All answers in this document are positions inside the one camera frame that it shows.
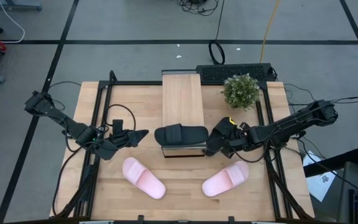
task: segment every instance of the pink slide sandal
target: pink slide sandal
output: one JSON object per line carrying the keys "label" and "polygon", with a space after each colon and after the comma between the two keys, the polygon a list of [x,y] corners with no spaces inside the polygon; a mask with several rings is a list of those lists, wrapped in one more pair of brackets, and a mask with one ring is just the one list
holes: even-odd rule
{"label": "pink slide sandal", "polygon": [[203,183],[203,192],[214,197],[244,183],[249,175],[248,165],[244,161],[235,162]]}
{"label": "pink slide sandal", "polygon": [[165,186],[137,159],[127,158],[122,165],[122,173],[130,183],[150,197],[160,199],[164,196]]}

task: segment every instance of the green plant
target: green plant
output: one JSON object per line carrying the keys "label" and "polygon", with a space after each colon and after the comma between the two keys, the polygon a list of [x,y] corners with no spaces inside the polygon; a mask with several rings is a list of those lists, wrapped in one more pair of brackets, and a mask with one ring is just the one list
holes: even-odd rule
{"label": "green plant", "polygon": [[247,75],[234,75],[224,81],[221,92],[225,101],[232,108],[248,110],[259,100],[257,80]]}

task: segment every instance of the gray floor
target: gray floor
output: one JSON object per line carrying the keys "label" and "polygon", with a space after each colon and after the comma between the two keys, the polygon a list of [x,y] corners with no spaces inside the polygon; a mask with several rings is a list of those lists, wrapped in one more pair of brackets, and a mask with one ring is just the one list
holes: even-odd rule
{"label": "gray floor", "polygon": [[[37,11],[8,11],[26,30],[25,40],[59,40],[73,0],[44,1]],[[358,25],[358,1],[347,0]],[[226,1],[219,39],[263,38],[273,0]],[[80,0],[68,40],[214,39],[220,7],[209,17],[183,12],[175,1]],[[18,39],[20,30],[0,11],[1,39]],[[357,40],[338,0],[284,0],[278,8],[270,40]],[[8,45],[0,59],[0,203],[23,144],[31,117],[23,111],[32,91],[44,84],[56,45]],[[260,45],[223,45],[226,63],[257,63]],[[358,95],[358,45],[267,45],[280,81],[307,88],[317,99]],[[52,83],[107,79],[114,70],[119,80],[160,80],[162,69],[195,68],[211,64],[206,45],[65,45]],[[308,103],[308,93],[288,87],[292,103]],[[67,84],[50,93],[73,115],[79,88]],[[358,104],[337,105],[334,125],[310,128],[307,137],[326,157],[358,147]],[[61,128],[41,118],[5,222],[47,218],[64,153]],[[312,145],[306,148],[315,152]],[[325,206],[333,216],[340,181],[335,180]],[[316,208],[321,207],[315,201]]]}

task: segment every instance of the yellow cable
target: yellow cable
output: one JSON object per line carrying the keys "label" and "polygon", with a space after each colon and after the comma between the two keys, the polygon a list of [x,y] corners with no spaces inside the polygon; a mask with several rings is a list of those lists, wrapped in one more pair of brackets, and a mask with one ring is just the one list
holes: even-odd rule
{"label": "yellow cable", "polygon": [[262,63],[262,59],[263,59],[263,57],[264,57],[264,52],[265,52],[265,42],[266,42],[267,33],[269,32],[270,25],[272,25],[273,18],[274,18],[274,15],[275,15],[275,13],[276,13],[276,10],[277,10],[277,7],[278,7],[278,4],[279,4],[279,3],[280,3],[280,0],[277,0],[277,1],[276,1],[276,5],[274,6],[274,9],[273,9],[272,16],[270,17],[270,20],[269,20],[269,22],[268,22],[267,29],[266,29],[266,32],[265,32],[264,42],[262,43],[262,51],[260,52],[259,63]]}

